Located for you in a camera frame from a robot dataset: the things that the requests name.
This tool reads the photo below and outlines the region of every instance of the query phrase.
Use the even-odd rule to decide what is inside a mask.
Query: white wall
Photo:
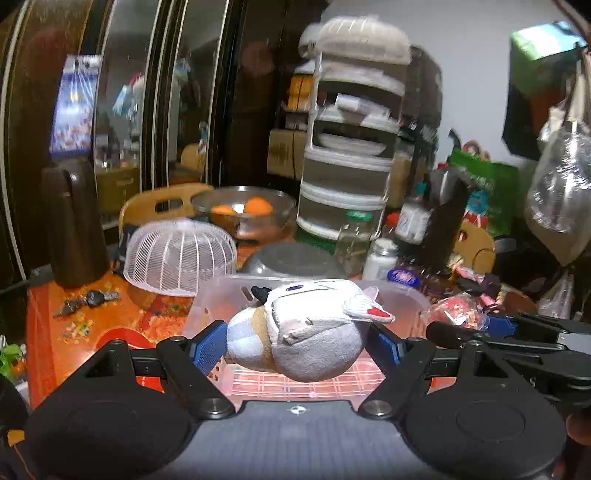
[[[452,149],[447,132],[476,139],[493,161],[521,167],[536,162],[509,153],[501,136],[509,72],[509,36],[517,30],[565,20],[551,0],[334,0],[323,21],[336,15],[379,15],[424,47],[443,71],[439,161]]]

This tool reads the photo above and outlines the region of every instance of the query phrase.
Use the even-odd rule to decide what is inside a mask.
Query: metal bowl
[[[240,272],[275,278],[347,278],[327,251],[291,242],[262,247],[248,257]]]
[[[268,215],[247,215],[245,203],[253,197],[264,198],[273,207]],[[196,212],[207,215],[208,220],[220,226],[238,240],[267,241],[279,238],[296,216],[296,201],[284,192],[258,187],[224,187],[195,195],[191,203]],[[211,213],[217,205],[228,205],[236,215]]]

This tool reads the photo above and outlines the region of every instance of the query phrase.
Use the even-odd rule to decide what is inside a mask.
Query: keys
[[[90,308],[100,307],[106,301],[113,301],[119,298],[115,291],[89,290],[86,295],[73,300],[66,300],[61,306],[60,311],[54,317],[67,317],[77,312],[84,305]]]

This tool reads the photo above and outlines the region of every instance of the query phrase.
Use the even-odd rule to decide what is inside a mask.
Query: bottle
[[[398,212],[390,213],[390,215],[386,217],[386,224],[382,228],[382,233],[380,237],[394,240],[394,232],[396,231],[396,225],[398,224],[399,218],[400,214]]]
[[[397,240],[403,240],[411,245],[420,245],[425,238],[433,211],[426,201],[427,189],[426,182],[419,183],[416,195],[404,202],[395,229]]]
[[[361,273],[369,250],[372,234],[371,212],[347,212],[348,222],[340,228],[336,242],[335,258],[349,277]]]
[[[389,238],[378,238],[371,244],[363,269],[363,280],[386,280],[388,272],[396,267],[398,245]]]

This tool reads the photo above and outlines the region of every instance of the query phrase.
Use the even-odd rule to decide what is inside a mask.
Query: purple label
[[[400,283],[406,287],[418,288],[421,280],[413,273],[402,268],[394,268],[388,272],[388,281]]]

